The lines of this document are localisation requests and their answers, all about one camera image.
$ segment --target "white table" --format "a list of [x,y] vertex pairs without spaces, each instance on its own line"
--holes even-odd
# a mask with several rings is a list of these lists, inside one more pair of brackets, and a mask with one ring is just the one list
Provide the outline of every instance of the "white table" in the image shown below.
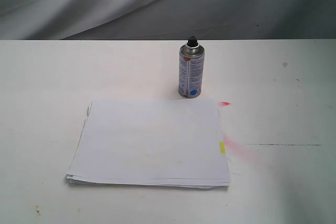
[[91,100],[181,99],[183,41],[0,41],[0,223],[336,223],[336,40],[201,43],[228,188],[64,180]]

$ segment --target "yellow highlighter mark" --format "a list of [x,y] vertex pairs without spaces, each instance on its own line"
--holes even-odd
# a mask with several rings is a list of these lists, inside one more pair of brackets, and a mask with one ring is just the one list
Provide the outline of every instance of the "yellow highlighter mark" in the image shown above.
[[221,147],[220,152],[221,152],[222,154],[225,154],[225,143],[224,143],[224,141],[221,141],[221,142],[219,143],[219,145],[220,145],[220,147]]

